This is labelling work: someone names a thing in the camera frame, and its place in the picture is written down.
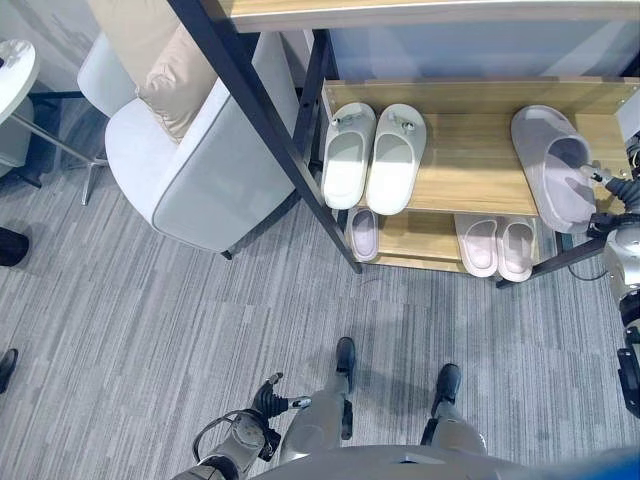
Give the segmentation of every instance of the white slipper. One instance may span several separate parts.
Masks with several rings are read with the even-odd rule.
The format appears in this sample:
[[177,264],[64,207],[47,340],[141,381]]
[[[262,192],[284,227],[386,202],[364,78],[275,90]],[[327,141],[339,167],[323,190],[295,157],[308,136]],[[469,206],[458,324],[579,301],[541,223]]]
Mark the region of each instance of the white slipper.
[[349,212],[347,237],[353,254],[360,262],[378,255],[378,216],[368,208],[357,207]]
[[512,282],[524,282],[533,268],[533,221],[523,217],[501,217],[498,222],[498,272]]
[[427,145],[424,118],[409,105],[382,112],[367,184],[367,205],[380,215],[400,213],[409,203]]
[[498,269],[495,217],[454,215],[462,263],[476,277],[489,277]]
[[364,103],[339,109],[327,129],[322,195],[331,208],[348,210],[362,198],[376,114]]

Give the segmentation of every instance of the cushion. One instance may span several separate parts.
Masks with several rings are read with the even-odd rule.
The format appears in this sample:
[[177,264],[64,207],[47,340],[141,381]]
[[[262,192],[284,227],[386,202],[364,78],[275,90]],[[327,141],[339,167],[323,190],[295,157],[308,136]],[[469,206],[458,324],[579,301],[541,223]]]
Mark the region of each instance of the cushion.
[[137,85],[167,45],[180,21],[166,0],[89,0],[100,28]]
[[180,24],[136,93],[175,141],[187,133],[218,76]]
[[116,182],[131,205],[151,223],[158,203],[158,185],[178,146],[139,98],[109,120],[104,144]]

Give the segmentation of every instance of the black metal frame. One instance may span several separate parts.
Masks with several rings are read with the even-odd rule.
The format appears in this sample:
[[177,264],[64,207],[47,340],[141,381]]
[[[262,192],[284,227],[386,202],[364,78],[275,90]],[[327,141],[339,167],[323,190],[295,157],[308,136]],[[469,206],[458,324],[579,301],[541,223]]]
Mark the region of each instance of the black metal frame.
[[[593,238],[577,247],[568,246],[572,244],[571,236],[564,233],[556,233],[556,246],[557,255],[551,257],[549,260],[545,260],[537,265],[533,266],[531,276],[527,280],[531,280],[547,273],[555,272],[561,268],[568,267],[574,263],[581,262],[591,257],[595,257],[604,249],[607,243],[606,238]],[[518,285],[518,282],[512,282],[510,280],[500,280],[496,283],[498,288],[506,288]]]
[[82,92],[73,91],[73,92],[41,92],[41,93],[30,93],[28,97],[31,100],[55,100],[59,98],[84,98]]
[[336,75],[328,32],[313,32],[314,45],[292,138],[253,68],[235,25],[219,2],[168,1],[342,256],[356,273],[361,273],[362,267],[355,260],[343,230],[325,204],[304,158],[309,142],[316,137],[320,122],[320,115],[314,115],[314,108],[324,78],[326,75]]

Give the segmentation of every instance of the slipper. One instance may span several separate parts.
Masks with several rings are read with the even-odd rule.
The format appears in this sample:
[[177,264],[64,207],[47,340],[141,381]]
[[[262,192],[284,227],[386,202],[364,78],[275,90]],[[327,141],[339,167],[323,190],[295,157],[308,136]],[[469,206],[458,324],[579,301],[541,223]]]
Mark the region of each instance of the slipper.
[[533,268],[533,221],[523,217],[502,217],[498,222],[498,272],[512,282],[524,282]]
[[400,213],[409,203],[427,145],[424,118],[409,105],[382,112],[367,185],[367,205],[380,215]]
[[347,237],[353,254],[360,262],[368,262],[378,255],[378,216],[368,208],[358,207],[349,212]]
[[331,208],[348,210],[362,198],[376,129],[376,114],[364,103],[340,108],[327,129],[322,195]]
[[495,217],[454,215],[464,268],[476,277],[490,277],[498,269]]
[[585,232],[596,207],[580,173],[591,163],[584,137],[557,110],[533,105],[513,117],[511,138],[542,221],[556,232]]

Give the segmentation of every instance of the black shoe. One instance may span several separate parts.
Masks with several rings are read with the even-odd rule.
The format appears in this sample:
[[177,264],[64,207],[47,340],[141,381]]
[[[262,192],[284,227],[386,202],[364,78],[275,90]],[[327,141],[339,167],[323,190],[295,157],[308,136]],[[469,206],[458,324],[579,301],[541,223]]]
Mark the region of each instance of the black shoe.
[[460,382],[462,382],[462,372],[460,367],[453,363],[447,363],[440,373],[438,373],[438,381],[436,382],[436,398],[433,400],[433,406],[431,407],[431,416],[435,418],[438,405],[443,400],[456,403],[456,395],[460,388]]
[[15,348],[7,351],[0,359],[0,393],[6,392],[11,374],[16,369],[17,361],[18,351]]
[[356,365],[356,345],[349,337],[338,340],[336,347],[336,372],[345,373],[349,381],[349,393],[353,391],[353,369]]

